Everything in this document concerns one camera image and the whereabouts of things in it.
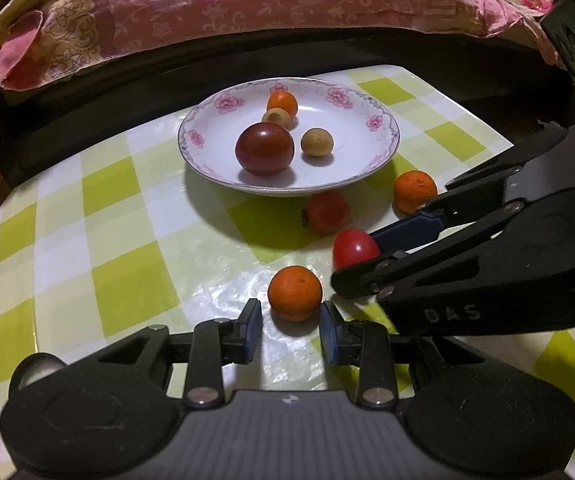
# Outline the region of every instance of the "plate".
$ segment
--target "plate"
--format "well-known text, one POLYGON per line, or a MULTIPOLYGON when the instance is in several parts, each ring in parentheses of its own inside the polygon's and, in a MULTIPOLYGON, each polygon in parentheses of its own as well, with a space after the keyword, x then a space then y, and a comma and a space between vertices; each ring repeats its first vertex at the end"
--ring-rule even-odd
POLYGON ((205 99, 181 123, 179 148, 194 171, 217 184, 266 196, 299 196, 375 173, 392 158, 399 137, 394 117, 373 97, 329 81, 282 77, 242 83, 205 99), (245 128, 261 121, 270 94, 278 90, 289 91, 298 101, 290 131, 294 159, 279 174, 254 176, 240 166, 234 147, 245 128), (301 137, 314 127, 331 133, 330 155, 301 152, 301 137))

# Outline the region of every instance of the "ribbed gray surface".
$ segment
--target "ribbed gray surface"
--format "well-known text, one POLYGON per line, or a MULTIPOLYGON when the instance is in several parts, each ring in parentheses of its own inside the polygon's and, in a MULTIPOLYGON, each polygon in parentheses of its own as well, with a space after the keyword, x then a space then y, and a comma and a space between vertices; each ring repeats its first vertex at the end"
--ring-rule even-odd
POLYGON ((394 415, 361 410, 348 401, 344 392, 242 391, 220 410, 188 415, 170 446, 155 460, 119 478, 452 480, 471 477, 428 459, 413 446, 394 415))

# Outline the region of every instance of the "plate rim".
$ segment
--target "plate rim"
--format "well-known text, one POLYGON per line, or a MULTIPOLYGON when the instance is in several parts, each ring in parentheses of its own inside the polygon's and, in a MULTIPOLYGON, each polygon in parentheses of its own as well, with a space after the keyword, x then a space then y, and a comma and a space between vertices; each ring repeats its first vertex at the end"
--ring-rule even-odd
POLYGON ((351 88, 347 85, 344 85, 343 83, 335 83, 333 81, 328 81, 325 79, 320 79, 320 78, 315 78, 315 77, 292 77, 292 76, 265 77, 262 79, 253 79, 251 81, 245 81, 242 83, 237 83, 236 85, 229 86, 228 88, 223 88, 223 89, 218 90, 218 91, 214 92, 213 94, 209 95, 208 97, 203 99, 203 101, 201 101, 200 103, 195 105, 187 113, 187 115, 183 118, 183 121, 181 121, 181 124, 179 125, 179 129, 177 131, 177 145, 179 147, 179 151, 181 152, 181 156, 183 157, 183 160, 185 161, 185 163, 190 168, 192 168, 193 171, 200 174, 200 176, 210 180, 211 182, 214 182, 215 184, 219 184, 220 186, 229 187, 230 189, 239 189, 239 190, 243 190, 245 192, 249 192, 249 193, 253 193, 253 194, 264 194, 265 193, 265 194, 268 194, 271 196, 281 196, 281 195, 291 195, 291 194, 310 194, 310 193, 314 194, 314 193, 323 192, 323 191, 326 191, 329 189, 336 189, 338 187, 344 187, 344 186, 349 186, 350 184, 354 184, 355 182, 358 182, 359 180, 363 180, 364 178, 367 178, 370 175, 376 173, 376 171, 380 170, 388 162, 390 162, 390 160, 392 160, 392 157, 396 154, 400 144, 401 144, 401 128, 399 127, 399 123, 396 121, 394 114, 381 101, 376 99, 374 96, 367 94, 366 92, 363 92, 362 90, 357 90, 357 89, 351 88), (389 115, 391 118, 391 124, 394 124, 394 126, 395 126, 397 136, 396 136, 396 140, 392 141, 390 143, 390 146, 389 146, 389 151, 391 152, 391 155, 386 157, 383 160, 383 162, 381 164, 379 164, 378 166, 376 166, 374 169, 367 171, 365 173, 361 173, 361 174, 353 176, 351 178, 346 178, 344 180, 336 181, 336 182, 331 183, 331 184, 320 184, 318 186, 309 186, 309 187, 290 187, 290 188, 263 187, 263 186, 254 186, 252 184, 225 182, 225 181, 219 180, 218 178, 215 178, 215 177, 213 177, 207 173, 204 173, 203 171, 201 171, 200 168, 197 168, 196 167, 197 163, 194 162, 193 158, 191 157, 191 155, 189 153, 187 153, 187 154, 185 153, 185 152, 187 152, 187 147, 183 146, 182 142, 181 142, 181 138, 182 138, 181 134, 185 133, 184 125, 186 124, 186 121, 188 120, 188 118, 190 117, 192 112, 197 107, 199 107, 203 103, 209 101, 210 99, 213 99, 218 94, 228 92, 228 91, 231 91, 233 89, 237 89, 237 88, 240 88, 242 86, 246 86, 246 85, 253 84, 253 83, 263 84, 263 83, 272 82, 272 81, 277 82, 279 80, 283 80, 283 81, 315 81, 318 83, 324 83, 326 85, 332 85, 332 86, 336 86, 336 87, 340 87, 340 88, 345 88, 345 89, 351 90, 353 92, 356 92, 357 94, 359 94, 359 96, 362 96, 364 99, 366 98, 368 100, 368 102, 370 102, 371 104, 374 104, 374 105, 376 105, 376 107, 380 108, 384 114, 389 115))

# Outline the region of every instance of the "table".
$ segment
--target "table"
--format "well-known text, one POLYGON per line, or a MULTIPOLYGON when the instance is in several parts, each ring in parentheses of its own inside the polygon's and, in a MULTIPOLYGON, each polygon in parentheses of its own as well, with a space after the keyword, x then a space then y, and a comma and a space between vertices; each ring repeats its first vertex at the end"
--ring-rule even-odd
MULTIPOLYGON (((511 144, 406 70, 374 66, 317 75, 386 104, 401 130, 389 165, 342 190, 352 227, 395 220, 392 183, 414 168, 440 188, 511 144)), ((355 370, 325 376, 314 322, 282 324, 266 289, 288 265, 328 285, 332 237, 301 225, 304 198, 258 197, 186 169, 177 146, 182 110, 105 140, 15 189, 0 208, 0 410, 15 366, 35 351, 73 362, 152 323, 189 332, 263 303, 263 342, 253 364, 224 368, 226 387, 350 388, 355 370)), ((347 319, 391 324, 375 303, 337 302, 347 319)), ((562 388, 575 399, 575 330, 470 338, 469 342, 562 388)), ((400 389, 410 394, 405 370, 400 389)), ((168 390, 180 396, 183 365, 168 390)), ((14 467, 0 440, 0 478, 14 467)), ((568 467, 575 477, 575 453, 568 467)))

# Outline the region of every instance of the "orange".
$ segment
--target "orange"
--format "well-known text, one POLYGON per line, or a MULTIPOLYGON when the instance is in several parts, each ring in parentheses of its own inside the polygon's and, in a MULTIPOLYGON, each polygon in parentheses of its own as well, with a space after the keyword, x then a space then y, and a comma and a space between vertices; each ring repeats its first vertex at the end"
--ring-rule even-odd
POLYGON ((394 204, 407 214, 414 213, 437 194, 437 185, 424 171, 406 171, 394 183, 394 204))
POLYGON ((314 272, 298 265, 284 267, 268 287, 272 310, 283 319, 303 321, 321 306, 323 287, 314 272))
POLYGON ((272 108, 281 108, 289 113, 289 116, 294 119, 298 112, 298 103, 296 102, 296 97, 294 97, 290 92, 286 90, 277 90, 270 94, 266 110, 270 110, 272 108))

